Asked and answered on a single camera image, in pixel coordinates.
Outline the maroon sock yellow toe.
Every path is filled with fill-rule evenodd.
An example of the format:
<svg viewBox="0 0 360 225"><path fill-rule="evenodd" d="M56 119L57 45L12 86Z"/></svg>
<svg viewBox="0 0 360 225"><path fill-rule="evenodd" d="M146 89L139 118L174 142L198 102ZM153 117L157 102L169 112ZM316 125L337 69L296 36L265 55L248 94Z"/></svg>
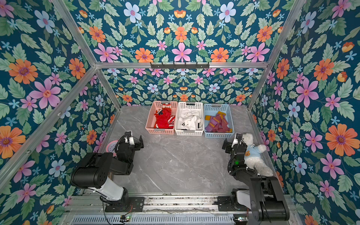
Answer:
<svg viewBox="0 0 360 225"><path fill-rule="evenodd" d="M206 115L205 121L209 124L205 127L206 132L210 133L232 133L224 112L218 111L215 116Z"/></svg>

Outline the red plain sock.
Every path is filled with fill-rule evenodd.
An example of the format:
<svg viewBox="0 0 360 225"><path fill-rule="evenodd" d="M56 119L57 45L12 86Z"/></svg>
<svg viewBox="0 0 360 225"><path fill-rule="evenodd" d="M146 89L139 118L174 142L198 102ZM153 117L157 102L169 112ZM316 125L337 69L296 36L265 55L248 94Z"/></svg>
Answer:
<svg viewBox="0 0 360 225"><path fill-rule="evenodd" d="M171 104L163 104L154 113L156 118L154 128L173 129L175 125L175 115L172 114Z"/></svg>

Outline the white sock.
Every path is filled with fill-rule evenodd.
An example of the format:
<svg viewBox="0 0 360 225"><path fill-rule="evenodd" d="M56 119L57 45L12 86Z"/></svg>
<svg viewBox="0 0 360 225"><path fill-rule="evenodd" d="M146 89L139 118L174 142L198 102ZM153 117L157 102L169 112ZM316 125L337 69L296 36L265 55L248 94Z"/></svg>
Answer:
<svg viewBox="0 0 360 225"><path fill-rule="evenodd" d="M199 109L181 109L177 129L180 130L201 130L203 118Z"/></svg>

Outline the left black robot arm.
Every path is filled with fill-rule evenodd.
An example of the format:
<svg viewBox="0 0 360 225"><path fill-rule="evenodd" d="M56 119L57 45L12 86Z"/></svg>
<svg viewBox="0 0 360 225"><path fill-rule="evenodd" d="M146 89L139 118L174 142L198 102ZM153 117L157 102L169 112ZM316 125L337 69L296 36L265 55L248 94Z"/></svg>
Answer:
<svg viewBox="0 0 360 225"><path fill-rule="evenodd" d="M108 175L130 175L134 167L135 153L142 148L142 137L135 138L132 132L125 132L115 142L115 153L86 154L71 173L71 185L100 194L101 200L107 204L127 204L128 190L117 185Z"/></svg>

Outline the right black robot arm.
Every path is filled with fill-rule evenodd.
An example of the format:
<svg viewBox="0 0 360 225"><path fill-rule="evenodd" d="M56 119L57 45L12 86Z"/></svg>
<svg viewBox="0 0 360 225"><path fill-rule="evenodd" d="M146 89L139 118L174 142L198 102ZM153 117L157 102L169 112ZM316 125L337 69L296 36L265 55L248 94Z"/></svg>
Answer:
<svg viewBox="0 0 360 225"><path fill-rule="evenodd" d="M262 158L266 146L256 145L250 133L237 133L232 142L225 140L222 148L230 155L228 174L248 187L231 192L231 207L236 211L247 207L251 211L249 220L257 224L288 221L290 210L280 182Z"/></svg>

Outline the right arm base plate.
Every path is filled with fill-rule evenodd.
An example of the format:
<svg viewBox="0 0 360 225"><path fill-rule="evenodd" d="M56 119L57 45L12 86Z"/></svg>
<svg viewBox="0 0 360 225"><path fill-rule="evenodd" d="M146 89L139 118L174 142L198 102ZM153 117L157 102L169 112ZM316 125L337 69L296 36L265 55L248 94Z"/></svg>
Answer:
<svg viewBox="0 0 360 225"><path fill-rule="evenodd" d="M220 212L249 212L250 209L237 202L235 197L232 196L219 196L217 197L214 205L218 207Z"/></svg>

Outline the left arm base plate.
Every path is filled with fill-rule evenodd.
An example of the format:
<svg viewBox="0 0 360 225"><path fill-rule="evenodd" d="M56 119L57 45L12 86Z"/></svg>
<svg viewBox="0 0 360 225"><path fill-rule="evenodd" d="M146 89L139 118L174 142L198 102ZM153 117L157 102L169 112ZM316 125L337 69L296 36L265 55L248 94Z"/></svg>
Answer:
<svg viewBox="0 0 360 225"><path fill-rule="evenodd" d="M144 201L144 197L125 197L124 200L108 201L105 212L142 212Z"/></svg>

